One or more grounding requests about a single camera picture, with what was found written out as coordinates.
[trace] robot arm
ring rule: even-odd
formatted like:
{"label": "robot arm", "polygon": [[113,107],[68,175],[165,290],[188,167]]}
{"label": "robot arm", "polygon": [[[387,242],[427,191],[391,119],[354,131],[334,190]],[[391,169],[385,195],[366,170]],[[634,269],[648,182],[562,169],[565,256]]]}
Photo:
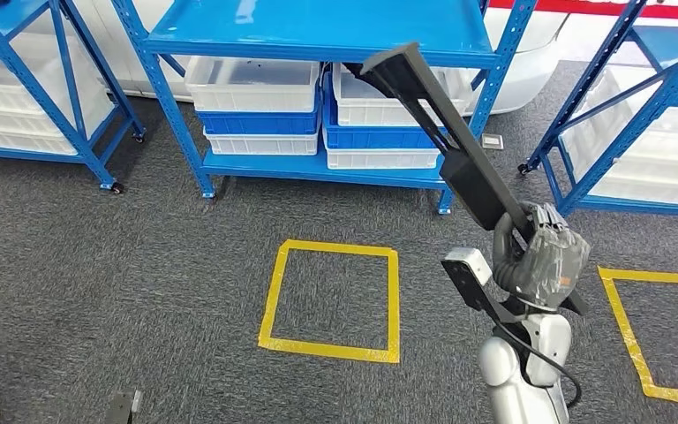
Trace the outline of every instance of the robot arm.
{"label": "robot arm", "polygon": [[[570,348],[568,321],[556,313],[566,307],[582,314],[586,305],[575,292],[589,245],[568,228],[552,205],[520,204],[487,159],[469,127],[410,43],[345,64],[355,77],[386,97],[399,100],[444,156],[441,177],[479,226],[494,230],[490,270],[477,249],[459,247],[442,261],[469,307],[485,310],[496,325],[480,351],[495,421],[507,424],[566,423],[560,373],[580,388],[562,365]],[[420,104],[426,100],[443,123],[443,132]],[[522,249],[517,230],[527,244]],[[483,286],[491,279],[510,297],[497,302]]]}

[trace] robotic hand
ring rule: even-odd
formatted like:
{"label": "robotic hand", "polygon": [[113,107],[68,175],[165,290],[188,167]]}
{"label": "robotic hand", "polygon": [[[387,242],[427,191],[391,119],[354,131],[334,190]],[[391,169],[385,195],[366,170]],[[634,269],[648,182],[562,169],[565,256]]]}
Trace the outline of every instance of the robotic hand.
{"label": "robotic hand", "polygon": [[[513,237],[509,214],[495,225],[493,280],[510,294],[501,305],[513,317],[493,319],[496,327],[479,352],[479,366],[495,422],[562,424],[568,422],[568,408],[580,400],[581,389],[562,367],[571,331],[557,309],[573,292],[591,249],[552,205],[522,203],[522,208],[534,230],[525,251]],[[567,406],[561,374],[576,385],[576,396]]]}
{"label": "robotic hand", "polygon": [[495,225],[493,280],[523,303],[555,311],[576,287],[591,248],[551,204],[522,202],[533,236],[524,251],[513,237],[508,213]]}

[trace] blue shelf post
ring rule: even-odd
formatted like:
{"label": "blue shelf post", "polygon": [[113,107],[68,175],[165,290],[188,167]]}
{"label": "blue shelf post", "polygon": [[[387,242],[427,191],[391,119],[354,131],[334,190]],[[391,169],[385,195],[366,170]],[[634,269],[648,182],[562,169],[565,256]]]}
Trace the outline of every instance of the blue shelf post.
{"label": "blue shelf post", "polygon": [[628,36],[632,30],[633,22],[640,16],[641,11],[645,7],[645,3],[646,0],[639,0],[637,3],[631,1],[625,6],[622,14],[610,30],[609,35],[604,42],[602,42],[601,47],[599,47],[599,51],[597,51],[591,62],[586,66],[586,70],[583,75],[581,75],[576,86],[573,87],[573,91],[570,92],[568,99],[560,108],[560,111],[545,132],[545,135],[542,137],[537,148],[534,149],[534,153],[529,157],[529,161],[526,163],[527,171],[536,170],[541,161],[540,157],[549,153],[549,151],[556,146],[558,136],[562,131],[567,129],[567,127],[564,127],[564,124],[566,124],[573,113],[576,112],[576,109],[583,101],[589,88],[591,88],[591,84],[593,84],[594,80],[596,80],[609,62],[609,58],[624,42],[625,37]]}
{"label": "blue shelf post", "polygon": [[[106,117],[105,121],[100,125],[98,130],[95,131],[94,135],[86,134],[84,121],[81,115],[81,108],[79,106],[79,95],[77,93],[76,81],[72,71],[72,61],[69,56],[68,46],[66,44],[62,17],[59,13],[62,6],[64,7],[64,12],[66,13],[67,18],[76,27],[77,34],[80,36],[82,41],[85,42],[87,50],[92,55],[95,63],[98,65],[102,76],[106,81],[108,81],[116,102],[120,105],[120,110],[126,116],[126,120],[121,125],[121,128],[117,131],[113,141],[110,142],[100,157],[94,153],[92,146],[107,128],[109,121],[116,115],[118,106],[116,106],[109,116]],[[28,13],[22,13],[20,7],[24,7]],[[61,110],[56,106],[56,103],[53,102],[48,93],[46,93],[45,89],[43,89],[43,87],[40,85],[40,82],[29,71],[25,63],[9,43],[9,40],[14,35],[23,30],[27,25],[29,25],[30,22],[32,22],[35,18],[37,18],[37,16],[46,10],[50,10],[51,17],[53,18],[54,28],[56,29],[58,49],[62,64],[64,65],[64,76],[66,77],[67,88],[72,102],[72,110],[76,119],[76,128],[72,126],[72,123],[69,122],[64,113],[61,112]],[[131,104],[128,102],[128,99],[120,89],[120,86],[107,66],[107,63],[104,61],[102,54],[98,50],[94,39],[89,34],[87,26],[79,16],[79,13],[72,3],[72,0],[45,0],[43,2],[39,2],[37,0],[32,2],[25,1],[22,4],[12,3],[2,6],[0,11],[4,11],[4,15],[0,16],[0,19],[21,19],[21,21],[10,22],[11,27],[7,30],[7,34],[5,34],[2,29],[0,29],[0,60],[4,63],[6,68],[9,69],[9,71],[14,73],[19,82],[21,82],[25,89],[33,96],[35,101],[43,108],[45,113],[61,131],[62,135],[77,151],[76,155],[54,155],[11,148],[0,148],[0,157],[62,163],[84,163],[87,168],[89,168],[89,170],[91,170],[100,180],[100,188],[106,190],[118,190],[120,192],[120,186],[116,185],[116,180],[105,168],[105,163],[108,161],[110,154],[115,149],[118,142],[121,140],[130,125],[134,126],[134,132],[135,134],[139,134],[139,136],[144,133],[144,127],[134,114]],[[16,18],[9,16],[9,13],[14,13]]]}
{"label": "blue shelf post", "polygon": [[205,198],[214,198],[215,186],[212,184],[212,180],[209,178],[208,174],[201,169],[202,161],[199,150],[193,144],[191,133],[188,131],[183,115],[180,113],[180,109],[176,104],[175,97],[173,97],[173,94],[170,91],[168,81],[162,73],[160,58],[141,45],[140,40],[147,37],[149,32],[144,28],[144,25],[142,25],[139,14],[136,12],[136,8],[133,7],[131,2],[125,0],[112,0],[112,2],[113,7],[116,8],[118,17],[121,19],[121,23],[124,24],[126,33],[129,36],[133,48],[136,50],[137,56],[139,56],[139,61],[144,67],[144,72],[147,73],[149,82],[152,84],[152,88],[154,88],[154,92],[157,94],[157,100],[160,102],[162,111],[168,119],[170,129],[172,129],[173,134],[176,136],[183,156],[191,167],[193,176],[196,178],[196,182],[199,183],[201,195]]}
{"label": "blue shelf post", "polygon": [[[353,0],[348,4],[320,2],[316,7],[307,8],[317,16],[314,19],[304,17],[306,19],[302,26],[285,26],[280,19],[289,17],[293,12],[305,14],[306,5],[311,0],[296,0],[284,6],[270,3],[259,4],[252,9],[242,9],[242,4],[236,0],[221,2],[175,0],[151,32],[142,25],[131,0],[111,0],[111,2],[139,56],[169,121],[170,128],[205,198],[215,197],[211,175],[304,178],[380,186],[440,189],[438,211],[441,214],[447,214],[450,213],[453,194],[437,174],[440,161],[435,172],[431,170],[329,170],[325,162],[319,163],[321,158],[325,161],[326,157],[325,152],[321,153],[321,146],[319,146],[319,153],[313,158],[288,159],[279,156],[263,158],[245,155],[216,157],[217,155],[211,152],[207,152],[202,158],[194,145],[167,80],[164,78],[160,58],[173,66],[180,74],[184,74],[184,70],[170,55],[261,57],[356,63],[362,62],[375,52],[390,49],[399,42],[415,41],[413,37],[419,36],[424,38],[420,40],[422,44],[429,48],[422,53],[430,65],[483,69],[483,72],[478,75],[478,83],[484,83],[486,86],[482,90],[471,120],[472,132],[480,137],[536,0],[515,1],[508,25],[495,52],[492,51],[482,20],[488,4],[486,0],[464,0],[463,2],[434,0],[428,3],[411,4],[410,7],[413,7],[415,12],[411,13],[408,19],[417,21],[422,19],[421,21],[426,22],[430,27],[429,31],[422,31],[421,34],[419,31],[417,34],[408,33],[405,28],[409,26],[404,24],[407,18],[399,18],[400,15],[395,16],[396,20],[402,21],[399,25],[394,19],[377,20],[379,13],[383,13],[390,7],[398,7],[389,0],[372,4],[366,4],[361,0]],[[367,7],[360,10],[353,9],[354,6],[359,5]],[[441,7],[449,8],[451,13],[441,16]],[[236,25],[232,23],[231,13],[237,16]],[[259,14],[262,18],[253,19],[254,14]],[[330,25],[334,25],[335,28],[326,28],[328,24],[323,18],[327,16],[335,18],[330,21]],[[441,24],[436,19],[445,20],[450,25]],[[348,31],[353,28],[367,28],[372,22],[382,27],[378,29],[374,26],[377,29],[377,37],[364,33],[353,34]],[[263,34],[282,39],[284,44],[274,45],[268,40],[257,40]],[[337,40],[336,37],[348,37],[348,39]],[[287,170],[286,164],[297,168]]]}
{"label": "blue shelf post", "polygon": [[87,46],[87,52],[89,53],[89,56],[92,58],[94,65],[97,67],[97,70],[100,72],[101,76],[108,83],[110,92],[113,94],[115,101],[121,106],[124,114],[131,121],[133,128],[133,138],[137,141],[143,140],[147,129],[139,120],[136,112],[134,112],[131,102],[129,101],[128,97],[126,97],[124,90],[121,88],[121,85],[116,79],[116,75],[114,75],[113,71],[110,70],[110,65],[108,65],[108,61],[105,60],[105,56],[100,53],[100,46],[97,45],[92,33],[89,32],[87,24],[81,18],[81,15],[79,15],[77,6],[72,0],[61,0],[60,5],[62,6],[66,18],[68,18],[69,22],[72,23],[72,26],[76,30],[77,36],[82,40],[84,45]]}
{"label": "blue shelf post", "polygon": [[[564,215],[568,215],[575,208],[579,207],[678,215],[678,205],[675,204],[654,201],[633,201],[589,195],[589,191],[612,167],[614,159],[621,157],[632,143],[655,119],[659,118],[667,108],[678,106],[678,61],[666,60],[665,63],[667,63],[667,67],[661,66],[662,61],[653,56],[653,49],[644,44],[644,35],[648,35],[648,31],[646,31],[648,28],[641,26],[640,28],[644,28],[644,31],[642,32],[639,27],[633,27],[636,18],[640,15],[645,4],[646,0],[637,0],[628,3],[621,16],[615,22],[609,35],[602,43],[599,51],[588,64],[581,79],[573,88],[573,91],[570,93],[566,102],[562,105],[557,117],[531,154],[528,162],[519,167],[519,170],[522,173],[526,173],[536,169],[541,163],[545,165],[547,182],[553,192],[558,210]],[[671,31],[672,33],[675,31],[674,28],[666,27],[662,27],[661,30],[665,32]],[[628,40],[634,41],[639,45],[658,73],[635,84],[635,86],[629,90],[602,102],[600,105],[592,108],[579,117],[571,118],[578,106],[582,104],[591,85],[605,68],[610,56],[615,53],[623,42]],[[674,40],[670,37],[669,40],[662,39],[657,40],[657,42],[662,42],[663,44],[654,47],[663,49],[665,54],[671,55],[669,58],[678,58],[678,40]],[[615,139],[609,144],[597,161],[591,165],[584,176],[576,182],[573,176],[572,162],[570,161],[569,154],[562,145],[561,133],[571,126],[576,125],[589,117],[595,116],[618,102],[658,83],[660,80],[662,82],[654,94],[641,107],[638,113],[630,119],[628,124],[625,125],[622,131],[620,131]],[[569,174],[571,188],[564,197],[558,184],[557,177],[554,174],[554,169],[547,157],[548,153],[553,148],[558,149],[565,169]]]}

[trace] wheel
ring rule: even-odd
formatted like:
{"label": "wheel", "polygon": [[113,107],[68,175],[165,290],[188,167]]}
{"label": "wheel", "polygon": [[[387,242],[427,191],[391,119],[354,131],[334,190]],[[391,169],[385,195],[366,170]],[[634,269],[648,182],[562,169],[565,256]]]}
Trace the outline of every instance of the wheel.
{"label": "wheel", "polygon": [[125,191],[125,187],[121,183],[113,183],[110,186],[110,192],[113,194],[122,194]]}

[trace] yellow floor tape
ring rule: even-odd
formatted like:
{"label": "yellow floor tape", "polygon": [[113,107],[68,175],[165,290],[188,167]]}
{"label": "yellow floor tape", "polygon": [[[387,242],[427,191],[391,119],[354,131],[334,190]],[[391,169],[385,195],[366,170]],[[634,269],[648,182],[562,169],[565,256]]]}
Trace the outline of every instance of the yellow floor tape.
{"label": "yellow floor tape", "polygon": [[[330,252],[335,254],[363,254],[370,256],[385,256],[388,258],[388,348],[366,349],[363,347],[337,346],[301,342],[271,337],[276,315],[276,304],[279,300],[279,290],[282,287],[284,268],[287,265],[287,255],[293,250],[309,250],[314,252]],[[323,243],[318,241],[288,239],[279,247],[276,255],[274,272],[267,295],[266,310],[261,321],[259,332],[259,346],[275,351],[303,353],[307,355],[329,356],[347,360],[368,360],[371,362],[399,362],[399,257],[395,250],[388,247],[343,245],[338,243]]]}
{"label": "yellow floor tape", "polygon": [[609,304],[612,306],[614,317],[617,319],[617,324],[620,326],[622,339],[628,347],[630,358],[633,360],[633,364],[635,364],[638,372],[638,377],[641,379],[644,394],[651,398],[661,398],[678,402],[678,389],[660,387],[653,383],[651,372],[641,353],[641,347],[638,345],[636,336],[633,334],[633,329],[630,327],[628,316],[625,314],[622,302],[620,302],[620,294],[617,292],[617,287],[614,286],[614,280],[636,280],[651,283],[678,284],[678,274],[597,268],[599,268],[599,276],[604,284],[606,296],[609,298]]}

